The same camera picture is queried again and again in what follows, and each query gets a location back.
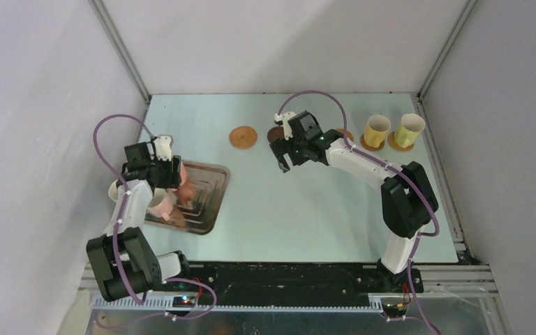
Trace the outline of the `pink cup front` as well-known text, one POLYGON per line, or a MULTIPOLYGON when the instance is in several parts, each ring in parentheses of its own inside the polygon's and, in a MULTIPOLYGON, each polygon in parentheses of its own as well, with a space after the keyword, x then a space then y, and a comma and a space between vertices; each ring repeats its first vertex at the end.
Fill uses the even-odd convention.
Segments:
POLYGON ((149 214, 163 221, 170 221, 174 210, 172 196, 164 188, 155 188, 153 198, 147 207, 149 214))

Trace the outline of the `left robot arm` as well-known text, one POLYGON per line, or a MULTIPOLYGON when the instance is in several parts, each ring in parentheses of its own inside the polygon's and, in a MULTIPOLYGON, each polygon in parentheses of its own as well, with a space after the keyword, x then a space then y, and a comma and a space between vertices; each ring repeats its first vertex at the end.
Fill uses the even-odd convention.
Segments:
POLYGON ((115 207, 105 232, 87 242, 86 252, 98 289, 108 302, 130 297, 142 305, 146 293, 163 282, 185 290, 193 281, 186 256, 156 256, 142 229, 149 210, 168 200, 182 181, 181 158, 172 154, 172 137, 162 135, 125 147, 126 162, 108 195, 115 207))

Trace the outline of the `light yellow-green cup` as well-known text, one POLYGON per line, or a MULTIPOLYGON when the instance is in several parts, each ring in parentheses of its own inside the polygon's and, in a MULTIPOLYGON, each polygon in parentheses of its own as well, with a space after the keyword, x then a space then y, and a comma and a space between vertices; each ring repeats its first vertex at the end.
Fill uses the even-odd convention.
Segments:
POLYGON ((425 120, 418 114, 405 114, 395 130, 395 141, 401 147, 414 144, 426 128, 425 120))

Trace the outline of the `yellow cup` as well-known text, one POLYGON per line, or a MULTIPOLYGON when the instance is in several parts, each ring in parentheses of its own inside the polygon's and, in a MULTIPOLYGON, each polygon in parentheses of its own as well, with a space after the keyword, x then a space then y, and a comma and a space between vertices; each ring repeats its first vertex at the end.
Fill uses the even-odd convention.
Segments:
POLYGON ((385 139, 391 129, 391 121, 384 115, 375 114, 368 118, 362 140, 373 151, 384 147, 385 139))

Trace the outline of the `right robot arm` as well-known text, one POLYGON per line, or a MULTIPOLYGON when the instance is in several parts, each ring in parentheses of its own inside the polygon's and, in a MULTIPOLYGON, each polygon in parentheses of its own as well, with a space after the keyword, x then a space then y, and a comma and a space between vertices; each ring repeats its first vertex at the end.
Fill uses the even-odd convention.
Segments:
POLYGON ((397 291, 410 274, 423 229, 438 224, 438 200, 423 166, 415 161, 392 164, 360 151, 344 133, 323 131, 308 111, 277 113, 274 122, 281 134, 269 146, 283 172, 313 161, 343 170, 379 191, 390 235, 377 263, 378 282, 388 292, 397 291))

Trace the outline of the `woven rattan coaster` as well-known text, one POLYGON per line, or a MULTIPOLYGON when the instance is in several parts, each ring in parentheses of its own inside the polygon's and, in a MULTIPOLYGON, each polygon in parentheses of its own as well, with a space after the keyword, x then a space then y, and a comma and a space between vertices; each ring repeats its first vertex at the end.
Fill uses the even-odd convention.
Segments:
POLYGON ((239 126, 229 134, 229 142, 236 149, 250 149, 258 140, 256 130, 250 126, 239 126))
POLYGON ((396 141, 395 141, 395 132, 391 132, 388 136, 387 136, 387 143, 389 144, 389 146, 395 150, 395 151, 399 151, 399 152, 407 152, 407 151, 411 151, 414 147, 414 144, 410 144, 408 145, 407 147, 401 147, 399 146, 396 141))

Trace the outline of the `pink cup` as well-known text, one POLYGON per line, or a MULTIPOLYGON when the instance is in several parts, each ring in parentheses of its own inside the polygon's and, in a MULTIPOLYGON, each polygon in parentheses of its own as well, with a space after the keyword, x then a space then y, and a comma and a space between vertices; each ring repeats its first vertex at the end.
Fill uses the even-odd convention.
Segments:
POLYGON ((182 161, 180 162, 180 166, 179 166, 179 176, 180 176, 180 183, 179 183, 178 188, 181 188, 188 181, 186 167, 182 161))
POLYGON ((172 196, 164 188, 155 188, 153 198, 147 207, 149 214, 163 221, 170 221, 174 210, 172 196))

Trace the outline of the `dark wooden coaster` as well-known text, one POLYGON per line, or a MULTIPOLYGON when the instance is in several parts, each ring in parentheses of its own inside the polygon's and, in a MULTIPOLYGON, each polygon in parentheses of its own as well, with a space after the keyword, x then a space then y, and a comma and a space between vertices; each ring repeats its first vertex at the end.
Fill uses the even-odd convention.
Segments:
POLYGON ((284 130, 283 127, 275 126, 267 132, 267 141, 268 143, 273 143, 277 140, 280 140, 281 138, 284 138, 284 130))

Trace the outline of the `light blue cup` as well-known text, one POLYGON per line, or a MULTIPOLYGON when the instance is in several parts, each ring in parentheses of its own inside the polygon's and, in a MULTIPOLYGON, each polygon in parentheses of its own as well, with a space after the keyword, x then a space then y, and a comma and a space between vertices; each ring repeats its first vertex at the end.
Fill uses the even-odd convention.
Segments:
POLYGON ((116 202, 118 200, 118 197, 119 197, 119 192, 118 192, 118 179, 113 181, 111 184, 110 184, 110 187, 108 188, 108 191, 107 191, 107 194, 108 194, 108 197, 116 202))

